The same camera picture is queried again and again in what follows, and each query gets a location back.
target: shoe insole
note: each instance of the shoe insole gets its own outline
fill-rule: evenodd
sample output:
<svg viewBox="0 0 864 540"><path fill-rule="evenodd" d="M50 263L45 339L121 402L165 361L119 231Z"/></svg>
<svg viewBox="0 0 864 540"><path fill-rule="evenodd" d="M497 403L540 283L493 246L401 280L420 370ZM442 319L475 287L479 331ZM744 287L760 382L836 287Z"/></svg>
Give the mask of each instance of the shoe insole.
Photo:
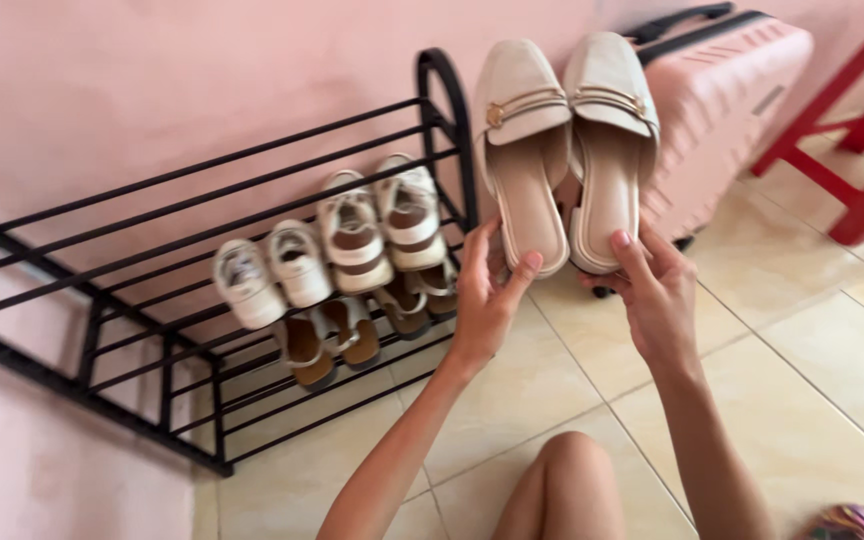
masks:
<svg viewBox="0 0 864 540"><path fill-rule="evenodd" d="M426 284L435 289L449 289L449 284L446 282L446 273L443 271L442 264L433 266L432 268L426 268L425 270L420 270L418 274ZM428 310L429 313L435 313L436 315L453 313L458 308L458 305L459 297L456 296L454 292L447 296L428 294L425 301L426 310Z"/></svg>
<svg viewBox="0 0 864 540"><path fill-rule="evenodd" d="M349 327L349 308L342 301L332 300L321 307L325 317L331 319L339 329L339 343L346 343L353 336ZM355 323L359 340L342 351L342 359L346 364L356 365L368 362L378 355L378 330L370 319L362 319Z"/></svg>
<svg viewBox="0 0 864 540"><path fill-rule="evenodd" d="M617 229L633 235L639 230L640 155L647 139L588 120L575 120L573 129L585 160L575 229L578 242L586 259L605 267L618 266L610 237Z"/></svg>
<svg viewBox="0 0 864 540"><path fill-rule="evenodd" d="M392 298L398 301L398 305L404 312L411 312L419 305L419 296L405 289L405 277L396 273L391 282L385 286ZM424 309L415 313L401 313L393 304L382 303L389 324L402 336L412 336L429 323L429 315Z"/></svg>
<svg viewBox="0 0 864 540"><path fill-rule="evenodd" d="M543 147L551 133L538 133L488 147L488 163L502 214L506 249L516 261L534 250L542 254L542 270L566 257L567 240L546 175Z"/></svg>
<svg viewBox="0 0 864 540"><path fill-rule="evenodd" d="M315 334L315 326L305 319L285 319L285 332L288 334L289 359L292 362L309 362L319 354L322 341ZM295 380L308 387L330 374L335 364L332 358L322 353L318 361L307 367L294 367Z"/></svg>

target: patterned cloth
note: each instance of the patterned cloth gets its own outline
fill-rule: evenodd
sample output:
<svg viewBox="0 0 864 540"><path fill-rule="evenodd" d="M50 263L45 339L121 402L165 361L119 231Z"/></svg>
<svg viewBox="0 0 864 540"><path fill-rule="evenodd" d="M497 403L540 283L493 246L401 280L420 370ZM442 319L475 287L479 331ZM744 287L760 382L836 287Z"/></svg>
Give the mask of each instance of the patterned cloth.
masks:
<svg viewBox="0 0 864 540"><path fill-rule="evenodd" d="M816 518L799 540L864 540L864 506L832 506Z"/></svg>

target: black metal shoe rack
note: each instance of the black metal shoe rack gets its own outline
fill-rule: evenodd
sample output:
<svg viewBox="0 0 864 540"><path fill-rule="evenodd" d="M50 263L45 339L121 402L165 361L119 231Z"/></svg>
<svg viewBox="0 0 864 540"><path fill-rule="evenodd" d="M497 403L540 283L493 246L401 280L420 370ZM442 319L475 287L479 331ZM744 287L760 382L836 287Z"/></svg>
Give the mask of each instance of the black metal shoe rack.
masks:
<svg viewBox="0 0 864 540"><path fill-rule="evenodd" d="M443 115L430 99L429 81L430 74L432 72L435 72L438 75L438 79L441 81L442 87L445 90L446 98L451 108L451 114L448 117ZM66 376L63 373L60 373L59 371L48 367L41 361L36 360L29 354L18 350L18 348L15 347L14 344L11 345L9 343L3 342L2 340L0 340L0 364L14 371L15 373L18 373L23 377L35 382L36 384L41 385L42 387L49 388L50 390L54 391L55 393L61 395L66 399L75 402L76 404L90 411L100 414L103 417L128 428L129 430L132 430L139 436L143 436L152 441L155 441L156 443L164 446L165 448L182 456L185 456L189 460L193 460L199 465L207 467L208 469L211 469L212 471L224 477L229 477L233 474L234 464L238 461L245 460L246 458L254 456L259 452L262 452L279 443L282 443L284 440L311 430L323 423L329 422L334 418L342 416L347 412L354 411L355 409L358 409L366 405L367 403L375 401L385 395L391 394L399 389L402 389L403 387L407 387L415 383L416 381L419 381L431 375L431 371L425 374L421 374L410 380L406 380L401 384L377 393L367 399L356 402L351 406L348 406L342 410L335 412L334 414L321 418L316 422L308 423L303 427L295 429L292 432L280 436L275 440L272 440L257 448L250 449L239 455L228 456L226 454L225 437L228 436L230 433L241 429L242 427L244 427L244 425L257 423L258 421L264 420L282 411L290 409L291 407L294 407L299 403L306 402L321 394L330 392L335 388L341 387L342 385L360 379L367 374L373 373L394 362L399 362L405 358L408 358L411 355L414 355L420 350L424 350L428 347L431 347L432 345L451 338L451 334L438 338L431 343L427 343L420 347L414 348L413 350L408 350L395 357L384 359L384 361L381 361L377 365L372 366L365 371L358 372L353 374L352 376L343 378L338 382L332 383L329 387L326 387L311 394L306 394L298 399L295 399L292 402L286 403L271 411L253 417L246 422L238 423L236 425L225 425L225 423L223 422L223 417L228 415L230 412L240 411L247 405L256 403L262 399L275 395L286 388L294 387L294 385L296 384L293 376L287 376L271 384L266 384L260 388L248 392L245 396L238 396L237 398L232 400L222 399L221 386L223 382L227 382L237 377L247 377L251 372L254 372L261 367L267 366L272 362L277 361L279 359L279 352L267 352L265 354L259 355L254 359L251 359L244 363L239 363L234 367L228 368L226 367L226 362L224 362L224 359L227 358L229 355L245 351L253 345L257 344L258 342L269 339L269 337L263 335L262 337L246 342L242 345L237 345L232 349L218 351L216 350L217 348L225 344L233 343L234 341L242 340L248 335L253 334L254 331L246 328L237 329L233 332L227 333L226 335L222 335L201 343L189 338L183 333L183 329L186 329L196 324L200 324L204 321L227 313L230 309L224 303L211 305L190 315L186 315L165 322L156 319L155 317L149 315L146 312L146 310L150 308L150 306L153 306L155 304L176 298L196 289L211 287L210 278L187 284L186 286L174 289L171 292L161 294L154 298L143 300L138 303L129 303L116 296L116 291L120 289L134 286L138 283L150 280L154 277L163 276L191 264L210 260L215 253L214 249L212 251L203 252L199 255L186 258L185 260L181 260L179 262L174 262L165 266L161 266L153 271L146 272L139 276L120 281L112 286L102 287L93 281L100 276L105 276L112 272L128 268L132 265L150 261L164 254L182 249L186 246L191 246L199 242L212 240L213 244L216 244L212 247L217 248L218 245L215 238L220 235L235 231L248 225L258 223L259 221L266 220L277 215L281 215L283 213L294 211L307 205L313 205L314 203L337 193L366 186L367 184L373 183L383 178L387 178L389 176L395 175L404 170L414 168L416 166L428 167L429 172L432 174L432 177L436 179L439 200L441 202L441 206L444 209L444 212L448 216L442 220L442 226L445 227L446 225L454 224L458 227L459 230L461 230L462 234L464 235L473 227L475 227L477 223L477 215L469 119L466 111L466 102L463 96L462 87L459 84L459 80L456 77L449 57L441 49L427 49L418 54L415 62L415 78L417 96L414 98L399 103L390 104L388 106L383 106L381 108L377 108L369 112L364 112L362 114L345 118L338 122L334 122L325 126L320 126L315 129L308 129L303 132L293 134L291 136L287 136L278 140L248 148L246 150L230 153L221 157L215 157L208 161L184 167L171 173L156 176L154 178L148 178L142 181L138 181L136 183L106 191L98 195L86 197L75 202L68 202L54 208L46 209L32 215L28 215L0 224L0 253L7 253L7 255L0 257L0 268L11 264L29 264L37 268L38 270L48 274L52 279L54 279L53 281L38 286L36 288L27 290L25 292L16 294L5 299L1 299L0 311L12 308L16 305L28 302L36 298L40 298L43 295L68 288L75 289L79 293L82 293L90 300L91 303L85 330L85 336L83 340L83 347L80 358L78 360L78 374L76 376ZM109 225L79 232L61 240L50 242L38 247L27 245L25 242L23 242L11 233L16 228L34 224L51 217L55 217L57 215L70 213L78 209L83 209L91 205L102 203L104 201L109 201L116 197L121 197L123 195L136 192L138 190L145 190L152 186L157 186L166 182L181 182L180 178L192 173L208 169L210 167L221 166L222 164L227 164L235 160L240 160L242 158L246 158L260 152L279 148L296 141L303 141L308 138L330 132L332 130L337 130L339 128L362 122L364 120L381 117L399 110L412 107L418 108L419 118L419 124L412 128L402 129L400 131L393 132L385 136L380 136L373 140L362 142L360 144L345 148L337 152L328 153L326 155L315 157L313 159L308 159L301 163L296 163L292 166L288 166L270 172L268 174L234 183L233 185L229 185L221 189L216 189L214 191L210 191L208 193L204 193L183 201L174 202L163 206L162 208L128 217L126 219L122 219L121 221L117 221ZM433 132L435 130L440 130L444 137L451 141L451 148L448 148L447 150L436 150L433 137ZM181 210L188 209L208 201L216 200L242 190L247 190L249 188L286 177L299 171L304 171L311 167L327 164L329 162L340 160L342 158L354 155L359 152L376 148L380 145L392 141L402 140L419 134L421 134L422 137L423 157L416 159L410 163L391 168L381 173L368 175L365 178L351 182L341 187L321 191L295 201L286 202L276 207L260 211L253 215L242 217L240 219L237 219L230 223L226 223L224 225L220 225L218 227L211 227L209 229L202 230L200 232L183 238L176 238L175 240L172 240L158 247L148 249L146 251L141 251L130 256L126 256L125 258L115 260L114 262L110 262L108 264L102 264L101 266L92 268L90 270L77 272L67 267L65 264L59 262L50 255L54 251L67 248L69 246L80 244L89 240L99 239L105 235L122 231L129 227L134 227L138 224L154 220L164 215L171 215ZM460 213L460 210L456 207L455 203L450 200L446 191L442 189L442 186L439 183L439 177L436 174L436 162L449 157L457 157L459 175L461 180L464 215ZM254 236L252 240L260 240L262 237L264 237L264 234ZM455 264L458 264L458 261L455 260L454 252L458 249L461 249L461 246L462 244L460 243L449 247L449 256ZM287 313L286 316L294 315L295 313L298 313L300 311L301 309L293 308ZM373 319L382 316L384 315L380 310L374 311L372 313ZM99 347L98 344L100 333L102 332L102 325L108 323L110 320L113 320L117 317L126 317L133 323L136 323L141 328L143 328L144 331L141 331L131 337L121 339L114 343ZM110 351L119 349L131 343L138 342L141 339L152 337L161 337L163 344L161 359L143 365L138 369L128 371L125 374L114 376L100 383L93 382L95 363L101 358L103 354L109 353ZM383 336L380 339L382 347L386 347L398 341L399 338L394 334ZM188 384L185 387L173 388L172 366L177 362L193 358L201 360L202 362L206 362L206 372L210 375L206 378ZM162 381L160 391L160 413L157 423L151 422L145 417L137 414L136 412L130 411L125 407L121 406L120 404L99 395L99 392L106 388L121 385L126 381L137 378L143 374L152 372L154 370L162 370L160 378ZM192 390L195 390L196 388L206 386L211 386L212 390L211 414L202 416L191 423L187 423L186 425L173 425L171 422L172 401L178 396L186 394L186 392L190 392ZM204 445L197 445L194 442L186 440L186 438L188 438L187 436L183 438L180 437L181 434L210 422L213 423L214 426L215 440L213 451L208 451L204 448Z"/></svg>

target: hand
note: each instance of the hand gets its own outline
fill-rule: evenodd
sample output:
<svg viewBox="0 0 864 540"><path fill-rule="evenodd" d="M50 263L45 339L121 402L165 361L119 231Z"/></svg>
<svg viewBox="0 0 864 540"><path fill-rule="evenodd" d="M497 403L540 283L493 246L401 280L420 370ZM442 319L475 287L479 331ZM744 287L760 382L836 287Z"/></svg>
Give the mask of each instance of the hand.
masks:
<svg viewBox="0 0 864 540"><path fill-rule="evenodd" d="M501 218L495 216L465 236L458 278L459 316L449 355L442 363L455 366L468 379L485 367L502 346L525 289L543 265L538 251L528 251L505 284L499 284L487 259L489 239L500 223Z"/></svg>
<svg viewBox="0 0 864 540"><path fill-rule="evenodd" d="M611 236L612 250L628 279L619 274L580 273L583 286L615 289L625 302L631 341L653 377L672 370L702 374L695 345L695 263L663 240L645 221L639 241L625 230Z"/></svg>

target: pink suitcase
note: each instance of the pink suitcase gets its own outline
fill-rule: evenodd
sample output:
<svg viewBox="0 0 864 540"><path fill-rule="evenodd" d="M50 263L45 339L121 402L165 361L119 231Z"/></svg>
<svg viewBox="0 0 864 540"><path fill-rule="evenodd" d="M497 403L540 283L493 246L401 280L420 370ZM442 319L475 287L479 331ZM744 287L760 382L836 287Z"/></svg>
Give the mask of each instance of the pink suitcase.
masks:
<svg viewBox="0 0 864 540"><path fill-rule="evenodd" d="M812 53L807 31L733 7L692 7L626 32L661 129L640 212L667 240L709 223Z"/></svg>

